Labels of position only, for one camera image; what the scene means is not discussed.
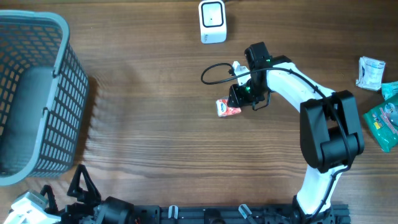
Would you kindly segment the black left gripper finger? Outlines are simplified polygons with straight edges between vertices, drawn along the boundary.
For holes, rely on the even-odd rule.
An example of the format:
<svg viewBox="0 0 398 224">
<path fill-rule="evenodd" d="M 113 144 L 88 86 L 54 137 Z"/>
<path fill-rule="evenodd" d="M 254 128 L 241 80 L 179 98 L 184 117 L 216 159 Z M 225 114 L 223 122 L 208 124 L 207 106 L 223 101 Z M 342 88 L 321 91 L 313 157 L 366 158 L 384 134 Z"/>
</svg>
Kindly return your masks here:
<svg viewBox="0 0 398 224">
<path fill-rule="evenodd" d="M 51 215 L 57 215 L 59 213 L 57 203 L 55 200 L 55 195 L 53 193 L 52 187 L 49 185 L 44 185 L 40 191 L 42 196 L 47 196 L 48 198 L 48 207 L 44 210 L 46 213 Z"/>
<path fill-rule="evenodd" d="M 76 167 L 67 195 L 78 202 L 101 202 L 101 194 L 83 164 Z"/>
</svg>

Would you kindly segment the red white small packet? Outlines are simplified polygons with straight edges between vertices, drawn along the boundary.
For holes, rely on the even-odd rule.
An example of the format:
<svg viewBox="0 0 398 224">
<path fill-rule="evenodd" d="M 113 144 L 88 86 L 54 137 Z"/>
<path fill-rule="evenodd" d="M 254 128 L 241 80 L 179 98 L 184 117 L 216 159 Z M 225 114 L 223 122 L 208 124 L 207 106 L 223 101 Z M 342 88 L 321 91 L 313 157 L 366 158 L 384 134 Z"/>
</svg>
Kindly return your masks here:
<svg viewBox="0 0 398 224">
<path fill-rule="evenodd" d="M 229 107 L 227 99 L 216 100 L 216 109 L 219 117 L 231 116 L 241 112 L 241 108 Z"/>
</svg>

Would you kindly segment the white blue small box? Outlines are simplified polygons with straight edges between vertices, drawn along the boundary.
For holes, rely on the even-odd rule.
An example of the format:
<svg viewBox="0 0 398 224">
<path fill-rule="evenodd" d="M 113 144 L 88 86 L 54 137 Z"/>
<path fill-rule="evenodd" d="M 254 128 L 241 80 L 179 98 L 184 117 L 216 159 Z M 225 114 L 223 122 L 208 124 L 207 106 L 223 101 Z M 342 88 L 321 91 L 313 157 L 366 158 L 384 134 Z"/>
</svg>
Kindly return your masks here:
<svg viewBox="0 0 398 224">
<path fill-rule="evenodd" d="M 372 91 L 380 90 L 385 66 L 385 61 L 365 56 L 360 57 L 359 77 L 356 80 L 356 86 Z"/>
</svg>

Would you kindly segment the green 3M gloves package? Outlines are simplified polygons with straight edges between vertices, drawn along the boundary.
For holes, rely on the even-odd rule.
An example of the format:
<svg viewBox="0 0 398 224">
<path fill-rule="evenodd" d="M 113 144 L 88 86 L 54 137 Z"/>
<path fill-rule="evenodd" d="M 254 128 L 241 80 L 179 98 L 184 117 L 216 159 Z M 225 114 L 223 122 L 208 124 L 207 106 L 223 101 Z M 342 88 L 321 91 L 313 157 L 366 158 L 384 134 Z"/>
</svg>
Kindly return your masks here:
<svg viewBox="0 0 398 224">
<path fill-rule="evenodd" d="M 382 151 L 390 152 L 397 146 L 397 95 L 363 114 L 363 118 Z"/>
</svg>

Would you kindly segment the light blue wipes packet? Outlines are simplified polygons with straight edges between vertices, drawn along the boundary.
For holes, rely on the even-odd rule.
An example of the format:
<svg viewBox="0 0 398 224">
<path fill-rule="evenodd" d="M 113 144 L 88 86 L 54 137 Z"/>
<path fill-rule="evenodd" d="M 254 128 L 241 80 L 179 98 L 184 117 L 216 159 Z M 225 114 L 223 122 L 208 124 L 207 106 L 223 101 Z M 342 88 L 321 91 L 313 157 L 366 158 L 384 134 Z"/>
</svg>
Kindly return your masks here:
<svg viewBox="0 0 398 224">
<path fill-rule="evenodd" d="M 385 100 L 396 95 L 398 92 L 398 81 L 381 84 L 381 93 Z"/>
</svg>

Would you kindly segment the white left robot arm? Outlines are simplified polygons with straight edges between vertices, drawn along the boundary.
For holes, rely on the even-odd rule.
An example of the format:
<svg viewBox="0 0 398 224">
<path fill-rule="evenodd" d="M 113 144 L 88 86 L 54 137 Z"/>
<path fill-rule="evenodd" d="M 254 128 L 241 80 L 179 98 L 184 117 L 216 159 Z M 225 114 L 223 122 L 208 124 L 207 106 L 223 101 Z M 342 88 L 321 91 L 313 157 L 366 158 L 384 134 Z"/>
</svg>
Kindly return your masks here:
<svg viewBox="0 0 398 224">
<path fill-rule="evenodd" d="M 48 207 L 44 211 L 61 218 L 60 223 L 134 223 L 134 205 L 123 200 L 101 194 L 93 183 L 86 167 L 78 165 L 67 195 L 76 199 L 71 205 L 59 210 L 51 186 L 42 187 L 40 194 L 47 197 Z"/>
</svg>

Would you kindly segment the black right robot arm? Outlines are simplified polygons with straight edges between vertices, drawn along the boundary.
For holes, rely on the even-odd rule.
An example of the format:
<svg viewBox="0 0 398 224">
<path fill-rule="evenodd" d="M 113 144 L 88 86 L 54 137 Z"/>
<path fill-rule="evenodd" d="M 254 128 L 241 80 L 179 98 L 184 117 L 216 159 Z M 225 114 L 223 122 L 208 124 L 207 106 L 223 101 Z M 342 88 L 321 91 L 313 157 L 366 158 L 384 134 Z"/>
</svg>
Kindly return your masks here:
<svg viewBox="0 0 398 224">
<path fill-rule="evenodd" d="M 285 55 L 273 57 L 265 43 L 250 45 L 247 67 L 234 63 L 230 73 L 238 82 L 229 89 L 230 108 L 261 109 L 278 93 L 300 116 L 300 149 L 307 170 L 294 196 L 291 223 L 322 222 L 333 216 L 331 196 L 341 175 L 364 151 L 364 139 L 353 94 L 334 91 L 304 75 Z"/>
</svg>

